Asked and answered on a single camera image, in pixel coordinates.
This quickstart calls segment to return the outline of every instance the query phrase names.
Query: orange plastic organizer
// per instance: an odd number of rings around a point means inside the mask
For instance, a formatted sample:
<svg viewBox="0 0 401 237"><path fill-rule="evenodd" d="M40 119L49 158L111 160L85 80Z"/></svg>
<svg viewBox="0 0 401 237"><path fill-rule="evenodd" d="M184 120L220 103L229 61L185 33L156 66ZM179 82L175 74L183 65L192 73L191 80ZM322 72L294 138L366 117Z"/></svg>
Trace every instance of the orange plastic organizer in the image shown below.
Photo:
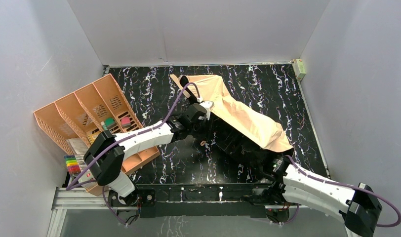
<svg viewBox="0 0 401 237"><path fill-rule="evenodd" d="M112 133L130 132L143 128L126 100L115 79L108 74L34 112L39 127L68 155L74 152L68 139L80 138L90 147L91 135L103 130L100 122L113 118L116 125ZM123 128L120 119L129 117L131 127ZM157 147L152 147L128 157L122 163L122 172L130 174L159 156ZM87 190L93 195L101 194L101 187Z"/></svg>

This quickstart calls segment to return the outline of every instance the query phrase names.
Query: marble tabletop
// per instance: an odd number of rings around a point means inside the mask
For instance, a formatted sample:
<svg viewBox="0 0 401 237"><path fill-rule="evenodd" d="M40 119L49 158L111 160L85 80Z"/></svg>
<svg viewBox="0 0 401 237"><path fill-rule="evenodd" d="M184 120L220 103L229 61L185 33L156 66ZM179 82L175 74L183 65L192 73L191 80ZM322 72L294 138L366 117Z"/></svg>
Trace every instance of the marble tabletop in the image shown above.
<svg viewBox="0 0 401 237"><path fill-rule="evenodd" d="M326 168L292 65L221 65L110 68L144 126L164 118L179 92L170 74L220 75L238 101L282 124L295 148L295 160L327 177ZM188 102L180 98L176 111ZM160 156L132 174L137 184L215 184L259 182L215 145L201 146L188 137L159 147Z"/></svg>

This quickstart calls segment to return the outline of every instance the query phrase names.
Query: brown paper bag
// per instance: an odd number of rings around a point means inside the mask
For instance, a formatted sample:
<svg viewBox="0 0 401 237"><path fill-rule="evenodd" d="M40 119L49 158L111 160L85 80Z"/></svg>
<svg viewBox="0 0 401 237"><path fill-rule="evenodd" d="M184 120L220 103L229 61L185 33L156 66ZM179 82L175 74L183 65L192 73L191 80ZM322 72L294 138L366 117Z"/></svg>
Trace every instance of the brown paper bag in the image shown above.
<svg viewBox="0 0 401 237"><path fill-rule="evenodd" d="M181 86L175 75L171 79ZM244 134L262 149L273 152L284 152L292 149L280 123L262 115L242 102L236 101L226 88L222 77L217 75L187 76L190 82L194 82L199 89L203 100L214 102L211 112L223 119L226 123ZM189 89L197 95L195 87Z"/></svg>

